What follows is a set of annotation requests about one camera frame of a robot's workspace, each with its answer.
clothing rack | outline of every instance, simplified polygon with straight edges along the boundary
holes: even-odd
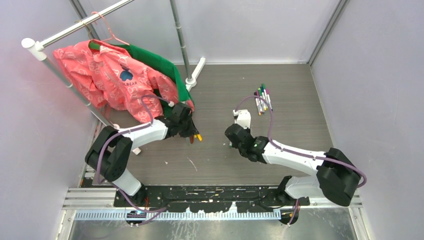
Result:
[[[43,50],[50,46],[51,44],[69,36],[70,34],[76,32],[77,30],[80,30],[82,28],[85,28],[88,24],[91,24],[101,18],[101,16],[106,16],[123,6],[131,3],[134,0],[121,0],[101,11],[98,12],[98,14],[93,14],[90,16],[87,16],[84,19],[81,19],[81,21],[75,23],[74,25],[66,28],[65,30],[62,30],[56,34],[54,34],[51,37],[48,37],[42,41],[35,41],[32,38],[25,38],[22,40],[21,44],[22,47],[25,49],[28,49],[28,51],[39,61],[43,62],[62,82],[66,85],[67,88],[71,89],[72,92],[90,109],[90,111],[99,119],[101,123],[103,123],[106,126],[113,126],[113,124],[96,108],[94,107],[90,101],[88,101],[78,90],[77,88],[69,82],[69,80],[62,74],[62,72],[52,63],[52,61],[47,57],[47,55],[43,52]],[[199,76],[203,66],[205,65],[206,59],[202,57],[197,64],[195,70],[192,74],[190,74],[189,70],[189,58],[187,55],[186,45],[183,38],[183,31],[180,24],[180,19],[177,12],[177,6],[175,4],[175,0],[170,0],[171,8],[172,8],[172,14],[175,20],[175,28],[178,34],[178,40],[181,47],[181,53],[182,58],[184,61],[185,71],[187,73],[187,79],[185,80],[186,88],[188,91],[191,90],[192,87],[194,87],[197,83],[196,79]]]

pink hoodie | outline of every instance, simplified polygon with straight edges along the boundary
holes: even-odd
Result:
[[[93,40],[100,51],[89,48],[90,41],[56,49],[59,67],[76,88],[99,108],[109,103],[116,110],[128,110],[141,123],[150,117],[140,97],[158,89],[162,98],[178,103],[176,84],[164,74],[139,62],[120,47]],[[159,99],[143,98],[153,117],[163,115]],[[194,110],[193,102],[188,105]]]

black mounting plate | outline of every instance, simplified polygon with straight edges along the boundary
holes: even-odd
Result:
[[[167,207],[167,210],[172,213],[183,213],[188,207],[193,213],[197,213],[199,210],[203,210],[205,213],[227,212],[233,202],[236,203],[238,213],[272,212],[273,208],[284,205],[276,197],[278,186],[150,185],[145,187],[148,207],[152,209]],[[300,198],[299,204],[301,206],[310,205],[309,198]],[[117,208],[130,207],[118,191],[113,205]]]

clothes hanger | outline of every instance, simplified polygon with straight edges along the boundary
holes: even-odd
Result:
[[[90,39],[90,42],[88,43],[88,47],[90,49],[100,51],[100,45],[97,44],[97,43],[94,43],[93,42],[93,38],[90,35],[92,33],[92,29],[86,23],[82,22],[81,20],[75,21],[75,23],[82,23],[82,24],[85,25],[85,27],[87,27],[87,29],[88,29],[88,34],[87,35],[88,35],[88,38]]]
[[[109,41],[109,40],[112,40],[112,39],[115,39],[115,40],[117,40],[118,42],[121,42],[121,43],[123,43],[123,44],[125,44],[125,45],[130,45],[128,42],[125,42],[125,41],[122,41],[121,39],[119,39],[119,38],[117,38],[116,36],[115,36],[115,34],[112,32],[112,30],[111,30],[111,27],[109,26],[109,23],[108,23],[108,21],[106,21],[106,19],[105,19],[105,17],[103,17],[100,13],[98,13],[98,12],[96,12],[96,11],[93,11],[91,14],[98,14],[103,20],[104,20],[104,23],[106,24],[106,27],[107,27],[107,29],[109,30],[109,33],[110,33],[110,36],[111,36],[111,38],[108,38],[108,39],[105,39],[105,40],[103,40],[103,42],[105,42],[105,41]],[[88,47],[89,48],[91,48],[91,49],[96,49],[96,50],[99,50],[100,49],[100,45],[99,44],[97,44],[97,43],[94,43],[92,40],[90,41],[90,43],[88,44]]]

green garment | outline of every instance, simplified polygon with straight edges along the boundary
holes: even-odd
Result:
[[[178,90],[178,100],[180,102],[187,101],[189,99],[192,99],[192,96],[190,96],[189,91],[187,91],[186,84],[181,79],[180,72],[178,71],[177,67],[167,59],[154,54],[153,52],[149,52],[147,50],[144,50],[142,48],[139,48],[138,46],[134,46],[132,44],[130,45],[124,45],[124,44],[113,44],[116,47],[125,49],[129,55],[147,66],[151,67],[152,69],[161,72],[168,78],[170,78],[175,84],[176,88]],[[89,48],[91,49],[100,49],[100,46],[96,43],[90,42],[88,44]],[[159,93],[159,90],[154,89],[154,94],[161,97],[161,94]],[[171,114],[172,108],[168,106],[167,103],[160,101],[162,108],[163,108],[163,115],[165,117],[169,117]]]

